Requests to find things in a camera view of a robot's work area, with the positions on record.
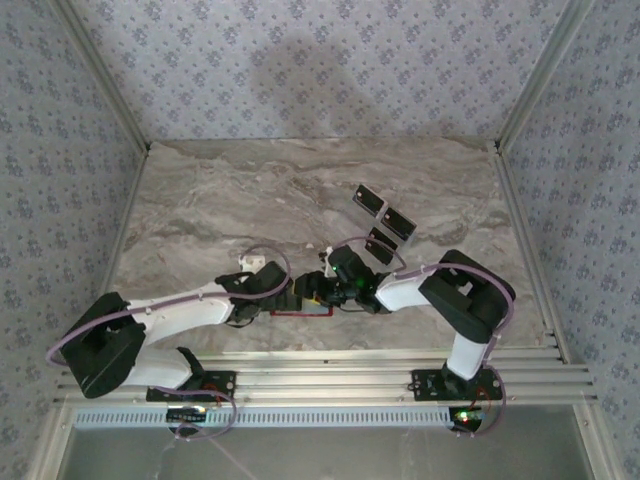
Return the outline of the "red card holder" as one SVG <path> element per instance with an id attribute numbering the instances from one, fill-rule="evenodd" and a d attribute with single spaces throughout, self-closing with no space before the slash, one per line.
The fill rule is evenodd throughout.
<path id="1" fill-rule="evenodd" d="M 311 317 L 311 318 L 323 318 L 323 317 L 332 317 L 333 316 L 333 308 L 331 306 L 325 305 L 317 305 L 311 302 L 303 302 L 303 310 L 301 312 L 294 313 L 274 313 L 270 312 L 272 317 Z"/>

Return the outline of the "black VIP credit card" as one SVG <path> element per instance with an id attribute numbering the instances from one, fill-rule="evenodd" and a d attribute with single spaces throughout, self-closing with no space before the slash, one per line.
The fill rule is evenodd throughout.
<path id="1" fill-rule="evenodd" d="M 378 218 L 388 202 L 364 184 L 359 184 L 352 200 L 369 215 Z"/>
<path id="2" fill-rule="evenodd" d="M 416 224 L 398 210 L 388 207 L 382 215 L 381 224 L 403 241 L 408 241 L 416 230 Z"/>
<path id="3" fill-rule="evenodd" d="M 365 241 L 365 249 L 385 266 L 392 262 L 397 248 L 398 245 L 376 227 L 370 230 Z"/>

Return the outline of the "aluminium extrusion base rails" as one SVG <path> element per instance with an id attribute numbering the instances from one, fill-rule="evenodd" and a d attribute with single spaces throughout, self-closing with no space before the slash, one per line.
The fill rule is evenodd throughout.
<path id="1" fill-rule="evenodd" d="M 228 352 L 200 361 L 207 369 L 237 373 L 235 399 L 242 406 L 392 406 L 412 402 L 411 371 L 439 368 L 444 360 L 441 351 L 400 349 Z M 489 363 L 511 405 L 597 399 L 587 366 L 564 362 L 556 348 L 498 349 Z"/>

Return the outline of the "black controller board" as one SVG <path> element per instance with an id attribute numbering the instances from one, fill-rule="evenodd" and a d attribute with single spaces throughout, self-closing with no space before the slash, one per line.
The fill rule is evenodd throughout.
<path id="1" fill-rule="evenodd" d="M 207 410 L 203 407 L 172 407 L 168 408 L 165 421 L 169 424 L 173 423 L 203 423 L 207 419 Z"/>
<path id="2" fill-rule="evenodd" d="M 476 434 L 487 413 L 480 407 L 451 407 L 449 416 L 453 422 L 451 430 L 465 434 Z"/>

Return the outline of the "grey metal panel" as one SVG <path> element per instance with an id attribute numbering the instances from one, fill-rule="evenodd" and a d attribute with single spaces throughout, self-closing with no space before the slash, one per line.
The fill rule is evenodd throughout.
<path id="1" fill-rule="evenodd" d="M 570 435 L 237 429 L 187 442 L 166 429 L 77 430 L 57 480 L 594 480 Z"/>

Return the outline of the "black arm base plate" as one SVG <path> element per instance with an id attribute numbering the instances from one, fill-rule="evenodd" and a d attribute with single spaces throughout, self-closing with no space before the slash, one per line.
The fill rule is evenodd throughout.
<path id="1" fill-rule="evenodd" d="M 150 402 L 224 403 L 226 399 L 221 394 L 234 397 L 235 387 L 236 373 L 234 371 L 204 371 L 178 387 L 179 394 L 149 388 L 146 400 Z"/>
<path id="2" fill-rule="evenodd" d="M 408 390 L 415 401 L 502 400 L 501 383 L 490 369 L 480 369 L 464 380 L 446 369 L 418 369 L 410 374 Z"/>

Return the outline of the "aluminium table side rail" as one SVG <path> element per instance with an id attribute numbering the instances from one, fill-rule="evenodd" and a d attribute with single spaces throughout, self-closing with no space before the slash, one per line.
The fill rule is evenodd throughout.
<path id="1" fill-rule="evenodd" d="M 533 234 L 526 216 L 526 211 L 519 196 L 510 164 L 501 154 L 498 142 L 489 141 L 487 143 L 487 148 L 492 156 L 492 162 L 495 165 L 498 180 L 504 194 L 511 223 L 515 232 L 515 237 L 524 260 L 525 269 L 532 285 L 533 296 L 541 315 L 541 319 L 545 327 L 554 334 L 556 346 L 559 350 L 559 358 L 564 363 L 572 363 L 573 359 L 571 351 L 562 331 L 562 322 L 536 249 Z"/>
<path id="2" fill-rule="evenodd" d="M 137 197 L 139 186 L 145 164 L 149 156 L 150 147 L 145 147 L 137 158 L 136 168 L 133 173 L 132 180 L 127 191 L 126 202 L 122 213 L 118 216 L 117 231 L 113 246 L 110 250 L 106 270 L 99 284 L 98 289 L 94 292 L 91 300 L 94 303 L 101 295 L 107 293 L 112 286 L 117 273 L 120 256 L 124 248 L 126 233 L 128 230 L 129 220 Z"/>

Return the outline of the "aluminium corner post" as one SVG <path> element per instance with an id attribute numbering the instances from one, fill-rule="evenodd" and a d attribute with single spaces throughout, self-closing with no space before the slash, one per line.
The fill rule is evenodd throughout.
<path id="1" fill-rule="evenodd" d="M 149 144 L 71 0 L 46 1 L 84 62 L 124 134 L 137 150 L 147 153 Z"/>
<path id="2" fill-rule="evenodd" d="M 567 0 L 496 139 L 499 154 L 505 155 L 513 146 L 595 3 L 596 0 Z"/>

